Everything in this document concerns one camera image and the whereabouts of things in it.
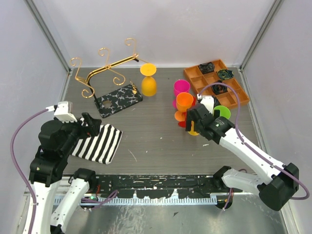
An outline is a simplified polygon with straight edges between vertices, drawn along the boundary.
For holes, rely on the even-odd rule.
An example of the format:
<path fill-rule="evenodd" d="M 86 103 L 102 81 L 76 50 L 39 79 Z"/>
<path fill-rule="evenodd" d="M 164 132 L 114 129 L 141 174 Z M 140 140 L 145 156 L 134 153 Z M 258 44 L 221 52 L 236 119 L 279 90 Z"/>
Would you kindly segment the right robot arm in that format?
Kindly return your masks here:
<path fill-rule="evenodd" d="M 242 173 L 224 166 L 214 174 L 219 192 L 237 188 L 259 196 L 270 209 L 281 208 L 298 191 L 299 169 L 284 164 L 255 146 L 225 117 L 214 117 L 205 105 L 198 103 L 187 111 L 186 130 L 194 129 L 207 140 L 226 148 L 244 161 L 255 174 Z"/>

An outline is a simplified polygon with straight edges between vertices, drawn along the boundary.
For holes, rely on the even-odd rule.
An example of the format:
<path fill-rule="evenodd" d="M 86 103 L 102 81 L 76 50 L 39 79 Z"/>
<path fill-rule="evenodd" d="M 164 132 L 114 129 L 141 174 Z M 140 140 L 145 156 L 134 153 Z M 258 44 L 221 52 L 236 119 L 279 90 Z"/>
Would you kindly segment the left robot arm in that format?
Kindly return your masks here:
<path fill-rule="evenodd" d="M 24 227 L 25 234 L 63 234 L 76 206 L 85 193 L 93 193 L 97 187 L 95 171 L 79 168 L 73 176 L 71 187 L 52 217 L 56 192 L 60 186 L 68 157 L 80 139 L 97 137 L 101 120 L 92 118 L 87 112 L 77 120 L 71 113 L 55 116 L 44 123 L 39 133 L 40 145 L 30 164 L 26 177 L 14 155 L 15 131 L 10 142 L 10 153 L 19 175 L 29 189 L 32 202 L 29 204 Z"/>

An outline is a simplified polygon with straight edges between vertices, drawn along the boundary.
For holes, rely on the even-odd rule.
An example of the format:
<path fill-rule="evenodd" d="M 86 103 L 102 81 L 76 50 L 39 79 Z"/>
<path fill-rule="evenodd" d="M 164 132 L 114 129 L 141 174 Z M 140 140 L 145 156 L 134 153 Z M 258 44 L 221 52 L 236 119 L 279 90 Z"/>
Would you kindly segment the yellow plastic wine glass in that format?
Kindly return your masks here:
<path fill-rule="evenodd" d="M 157 83 L 153 78 L 156 73 L 156 66 L 152 63 L 146 63 L 141 66 L 140 72 L 144 76 L 141 82 L 142 93 L 147 97 L 154 96 L 157 92 Z"/>

